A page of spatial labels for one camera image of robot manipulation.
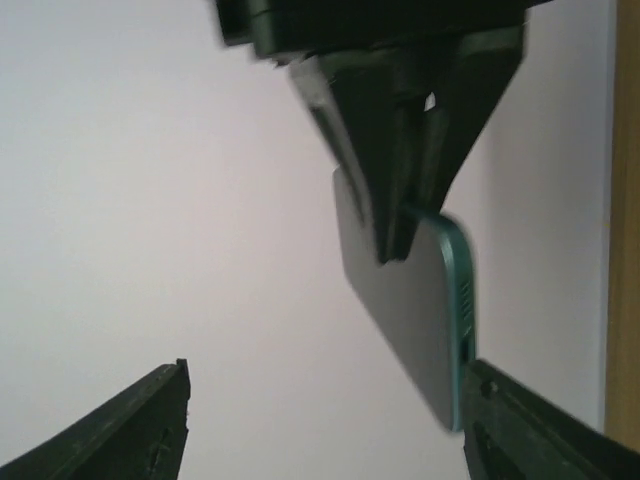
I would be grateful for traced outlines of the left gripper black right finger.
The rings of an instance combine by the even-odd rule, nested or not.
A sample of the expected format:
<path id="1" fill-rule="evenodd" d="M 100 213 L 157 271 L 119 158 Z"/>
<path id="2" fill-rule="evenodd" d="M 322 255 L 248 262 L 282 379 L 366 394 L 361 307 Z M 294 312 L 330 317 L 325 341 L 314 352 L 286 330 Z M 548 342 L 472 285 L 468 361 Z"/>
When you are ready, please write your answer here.
<path id="1" fill-rule="evenodd" d="M 462 419 L 472 480 L 639 477 L 638 452 L 591 429 L 482 359 L 466 366 Z"/>

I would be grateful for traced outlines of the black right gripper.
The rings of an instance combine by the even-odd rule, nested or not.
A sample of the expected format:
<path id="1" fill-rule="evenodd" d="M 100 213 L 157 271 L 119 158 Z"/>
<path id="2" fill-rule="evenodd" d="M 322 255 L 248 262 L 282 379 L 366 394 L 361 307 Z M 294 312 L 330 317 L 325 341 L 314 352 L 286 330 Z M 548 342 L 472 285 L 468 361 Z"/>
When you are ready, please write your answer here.
<path id="1" fill-rule="evenodd" d="M 402 210 L 442 208 L 523 59 L 526 27 L 517 24 L 530 3 L 209 5 L 228 47 L 250 45 L 258 59 L 279 66 L 313 55 L 290 65 L 293 83 L 346 177 L 376 260 L 406 259 L 416 228 Z M 350 50 L 467 32 L 476 33 L 428 40 L 410 47 L 408 55 Z M 314 55 L 340 50 L 350 51 Z"/>

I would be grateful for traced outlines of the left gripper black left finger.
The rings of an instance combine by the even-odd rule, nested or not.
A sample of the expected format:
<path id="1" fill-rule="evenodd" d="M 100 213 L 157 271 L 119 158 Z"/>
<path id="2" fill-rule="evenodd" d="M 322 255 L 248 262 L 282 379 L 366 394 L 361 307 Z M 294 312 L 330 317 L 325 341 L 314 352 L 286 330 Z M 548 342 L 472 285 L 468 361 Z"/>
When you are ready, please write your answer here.
<path id="1" fill-rule="evenodd" d="M 176 479 L 186 446 L 187 361 L 162 364 L 36 448 L 3 479 Z"/>

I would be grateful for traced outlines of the teal smartphone black screen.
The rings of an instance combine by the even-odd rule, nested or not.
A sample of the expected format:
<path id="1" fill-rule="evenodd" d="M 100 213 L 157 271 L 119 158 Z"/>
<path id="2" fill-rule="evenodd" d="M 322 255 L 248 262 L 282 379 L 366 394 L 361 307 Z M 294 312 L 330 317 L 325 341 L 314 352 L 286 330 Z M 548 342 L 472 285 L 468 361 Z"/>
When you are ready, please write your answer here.
<path id="1" fill-rule="evenodd" d="M 340 170 L 333 187 L 347 280 L 441 427 L 461 431 L 464 368 L 476 357 L 474 258 L 464 229 L 413 210 L 408 256 L 380 264 Z"/>

